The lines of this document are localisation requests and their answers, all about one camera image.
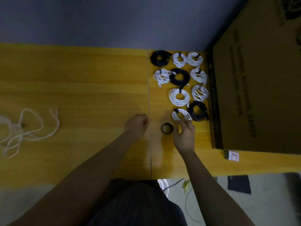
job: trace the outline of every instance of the hand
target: hand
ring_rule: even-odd
[[[124,133],[128,133],[137,140],[144,135],[148,128],[148,122],[149,120],[146,114],[137,114],[124,124]]]
[[[194,152],[194,135],[195,127],[192,121],[179,120],[175,121],[176,124],[181,126],[182,132],[179,134],[178,125],[175,125],[173,131],[173,143],[181,156]]]

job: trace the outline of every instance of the gray wall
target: gray wall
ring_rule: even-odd
[[[0,0],[0,41],[205,50],[245,0]]]

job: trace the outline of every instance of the person's right arm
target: person's right arm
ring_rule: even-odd
[[[173,141],[182,156],[195,196],[207,226],[255,226],[243,209],[215,181],[194,152],[195,127],[181,120],[181,133],[175,126]]]

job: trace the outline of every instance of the brown cardboard box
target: brown cardboard box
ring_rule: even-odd
[[[301,0],[249,0],[207,59],[213,147],[301,154]]]

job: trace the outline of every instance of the white floor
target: white floor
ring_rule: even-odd
[[[174,184],[178,180],[166,179],[168,185]],[[283,174],[250,175],[249,180],[252,195],[234,191],[228,191],[228,193],[244,209],[255,225],[300,225],[297,221]],[[227,177],[218,177],[218,183],[227,190]],[[205,225],[193,190],[187,199],[187,212],[200,223],[194,222],[186,213],[185,199],[187,193],[184,193],[182,184],[183,182],[180,182],[169,189],[169,200],[180,206],[189,226]],[[0,189],[0,226],[6,226],[14,219],[20,217],[52,187],[53,185],[17,190]]]

